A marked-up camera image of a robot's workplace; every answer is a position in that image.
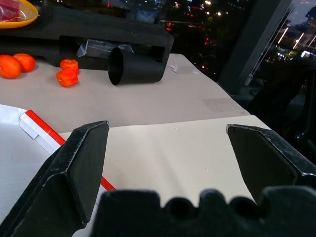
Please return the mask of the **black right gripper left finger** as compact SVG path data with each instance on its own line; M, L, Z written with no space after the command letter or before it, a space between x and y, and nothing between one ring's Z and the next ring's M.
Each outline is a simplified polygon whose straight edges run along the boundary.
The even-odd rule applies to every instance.
M40 167L0 225L2 237L71 237L90 221L108 121L82 125Z

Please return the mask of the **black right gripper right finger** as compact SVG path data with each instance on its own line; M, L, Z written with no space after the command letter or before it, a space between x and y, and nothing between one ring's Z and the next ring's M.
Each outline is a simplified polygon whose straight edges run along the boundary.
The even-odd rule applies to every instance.
M316 187L316 166L273 130L228 124L226 132L254 200L266 187Z

